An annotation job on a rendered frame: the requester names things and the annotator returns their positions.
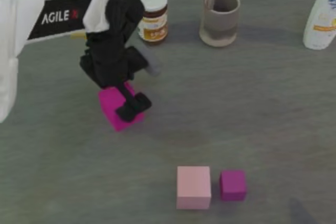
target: jar label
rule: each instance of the jar label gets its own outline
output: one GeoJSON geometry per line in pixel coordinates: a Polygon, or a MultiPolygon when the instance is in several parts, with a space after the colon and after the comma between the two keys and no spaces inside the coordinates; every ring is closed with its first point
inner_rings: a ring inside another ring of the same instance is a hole
{"type": "Polygon", "coordinates": [[[168,32],[167,13],[158,18],[143,18],[139,25],[139,36],[146,41],[160,41],[168,32]]]}

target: nutella jar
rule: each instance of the nutella jar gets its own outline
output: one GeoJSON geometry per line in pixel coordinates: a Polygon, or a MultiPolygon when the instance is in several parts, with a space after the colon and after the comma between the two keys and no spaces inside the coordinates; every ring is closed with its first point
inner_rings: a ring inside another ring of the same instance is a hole
{"type": "Polygon", "coordinates": [[[159,44],[168,33],[168,0],[141,0],[141,2],[145,12],[138,25],[139,36],[149,44],[159,44]]]}

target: red logo mark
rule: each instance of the red logo mark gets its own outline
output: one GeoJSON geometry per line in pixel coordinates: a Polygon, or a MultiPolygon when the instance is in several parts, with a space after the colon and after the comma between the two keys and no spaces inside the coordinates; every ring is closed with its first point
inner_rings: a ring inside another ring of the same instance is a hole
{"type": "Polygon", "coordinates": [[[78,11],[77,10],[72,10],[71,18],[78,18],[78,11]]]}

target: magenta block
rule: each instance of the magenta block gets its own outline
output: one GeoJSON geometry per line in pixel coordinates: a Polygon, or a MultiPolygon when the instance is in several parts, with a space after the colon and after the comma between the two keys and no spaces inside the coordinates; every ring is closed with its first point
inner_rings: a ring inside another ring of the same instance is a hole
{"type": "MultiPolygon", "coordinates": [[[[125,82],[125,86],[134,95],[134,90],[131,85],[125,82]]],[[[130,125],[143,120],[143,113],[137,115],[131,123],[124,122],[119,118],[115,111],[117,108],[123,106],[126,99],[117,88],[108,88],[101,90],[98,96],[103,113],[116,131],[122,131],[126,127],[129,127],[130,125]]]]}
{"type": "Polygon", "coordinates": [[[211,178],[208,166],[177,168],[177,209],[203,210],[210,207],[211,178]]]}
{"type": "Polygon", "coordinates": [[[246,197],[247,186],[243,170],[224,170],[219,178],[220,193],[224,201],[242,201],[246,197]]]}

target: gray mug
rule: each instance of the gray mug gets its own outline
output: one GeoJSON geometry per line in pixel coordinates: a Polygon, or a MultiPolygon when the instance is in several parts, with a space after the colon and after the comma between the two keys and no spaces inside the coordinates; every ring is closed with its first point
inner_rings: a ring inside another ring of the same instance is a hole
{"type": "Polygon", "coordinates": [[[209,46],[225,47],[237,38],[240,0],[204,0],[199,36],[209,46]]]}

